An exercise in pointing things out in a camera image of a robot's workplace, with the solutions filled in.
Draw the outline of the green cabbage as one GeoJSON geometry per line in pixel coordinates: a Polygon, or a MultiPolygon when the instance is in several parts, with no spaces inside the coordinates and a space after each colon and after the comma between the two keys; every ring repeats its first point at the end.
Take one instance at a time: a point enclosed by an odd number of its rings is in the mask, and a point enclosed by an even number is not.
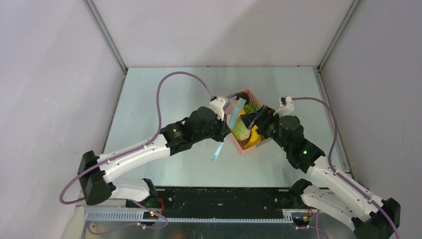
{"type": "Polygon", "coordinates": [[[237,119],[231,131],[235,139],[238,141],[247,140],[251,135],[251,130],[245,126],[241,119],[237,119]]]}

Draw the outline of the clear zip top bag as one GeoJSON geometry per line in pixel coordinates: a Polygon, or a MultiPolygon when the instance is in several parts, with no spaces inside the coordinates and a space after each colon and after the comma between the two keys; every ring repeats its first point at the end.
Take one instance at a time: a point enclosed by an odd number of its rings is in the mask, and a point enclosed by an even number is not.
{"type": "Polygon", "coordinates": [[[245,103],[246,101],[244,99],[236,100],[236,97],[228,98],[228,104],[224,110],[225,116],[223,122],[226,123],[230,130],[232,130],[245,103]]]}

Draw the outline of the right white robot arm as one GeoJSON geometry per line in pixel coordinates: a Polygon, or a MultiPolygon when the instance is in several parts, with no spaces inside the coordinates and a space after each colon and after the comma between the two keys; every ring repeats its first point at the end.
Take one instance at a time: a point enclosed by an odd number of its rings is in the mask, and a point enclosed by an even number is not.
{"type": "Polygon", "coordinates": [[[393,198],[376,196],[331,164],[326,154],[305,138],[296,116],[279,116],[274,109],[263,106],[240,118],[248,128],[256,126],[259,135],[275,141],[295,169],[331,191],[327,194],[312,182],[300,179],[289,189],[292,206],[318,209],[342,222],[358,239],[400,237],[400,204],[393,198]]]}

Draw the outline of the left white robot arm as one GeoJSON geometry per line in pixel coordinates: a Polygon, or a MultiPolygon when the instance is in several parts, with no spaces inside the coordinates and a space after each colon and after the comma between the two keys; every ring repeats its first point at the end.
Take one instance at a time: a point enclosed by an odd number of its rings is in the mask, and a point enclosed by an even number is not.
{"type": "Polygon", "coordinates": [[[78,169],[84,200],[93,206],[108,199],[128,199],[152,207],[157,202],[157,193],[150,179],[124,184],[119,176],[153,160],[190,150],[206,139],[223,142],[230,132],[226,114],[220,118],[212,109],[200,107],[189,117],[160,129],[154,139],[111,154],[95,155],[88,151],[78,169]]]}

